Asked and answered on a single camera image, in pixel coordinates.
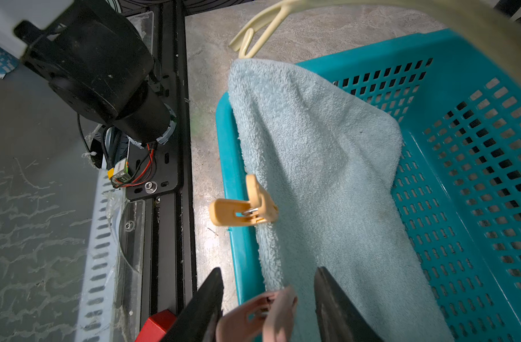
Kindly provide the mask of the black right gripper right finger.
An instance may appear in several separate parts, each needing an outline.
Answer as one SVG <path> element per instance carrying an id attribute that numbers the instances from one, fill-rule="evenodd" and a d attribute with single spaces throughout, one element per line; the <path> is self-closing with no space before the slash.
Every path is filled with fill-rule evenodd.
<path id="1" fill-rule="evenodd" d="M 382 341 L 324 266 L 315 272 L 314 293 L 321 341 Z"/>

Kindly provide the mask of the light blue terry towel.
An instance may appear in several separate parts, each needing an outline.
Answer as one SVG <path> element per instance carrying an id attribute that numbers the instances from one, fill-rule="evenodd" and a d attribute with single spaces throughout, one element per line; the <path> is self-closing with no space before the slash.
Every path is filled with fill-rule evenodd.
<path id="1" fill-rule="evenodd" d="M 278 206 L 257 226 L 268 290 L 293 286 L 294 341 L 318 341 L 325 267 L 384 341 L 451 341 L 391 195 L 402 133 L 389 114 L 294 64 L 234 61 L 228 94 L 246 172 Z"/>

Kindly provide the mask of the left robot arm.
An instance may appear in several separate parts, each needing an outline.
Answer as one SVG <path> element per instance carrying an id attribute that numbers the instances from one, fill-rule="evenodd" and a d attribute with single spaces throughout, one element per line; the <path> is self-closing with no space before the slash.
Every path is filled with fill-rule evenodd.
<path id="1" fill-rule="evenodd" d="M 79 118 L 136 146 L 176 130 L 162 78 L 161 18 L 137 28 L 109 1 L 0 1 L 0 48 L 48 82 Z"/>

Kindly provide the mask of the pink clothespin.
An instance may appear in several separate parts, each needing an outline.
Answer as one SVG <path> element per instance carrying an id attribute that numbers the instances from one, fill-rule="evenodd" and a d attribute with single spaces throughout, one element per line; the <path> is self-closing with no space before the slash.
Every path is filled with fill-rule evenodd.
<path id="1" fill-rule="evenodd" d="M 290 341 L 298 297 L 292 286 L 264 292 L 223 316 L 216 326 L 217 341 Z"/>

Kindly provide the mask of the orange clothespin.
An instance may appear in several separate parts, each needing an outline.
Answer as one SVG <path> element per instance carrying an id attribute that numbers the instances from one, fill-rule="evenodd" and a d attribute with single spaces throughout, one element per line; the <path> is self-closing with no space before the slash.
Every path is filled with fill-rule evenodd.
<path id="1" fill-rule="evenodd" d="M 248 200 L 216 199 L 210 204 L 210 220 L 215 226 L 249 227 L 273 223 L 279 209 L 255 175 L 246 175 Z"/>

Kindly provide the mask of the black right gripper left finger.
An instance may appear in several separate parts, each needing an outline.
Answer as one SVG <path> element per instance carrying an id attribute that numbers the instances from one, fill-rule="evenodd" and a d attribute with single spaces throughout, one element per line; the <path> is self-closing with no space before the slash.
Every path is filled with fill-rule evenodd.
<path id="1" fill-rule="evenodd" d="M 161 341 L 215 341 L 222 317 L 223 277 L 214 268 Z"/>

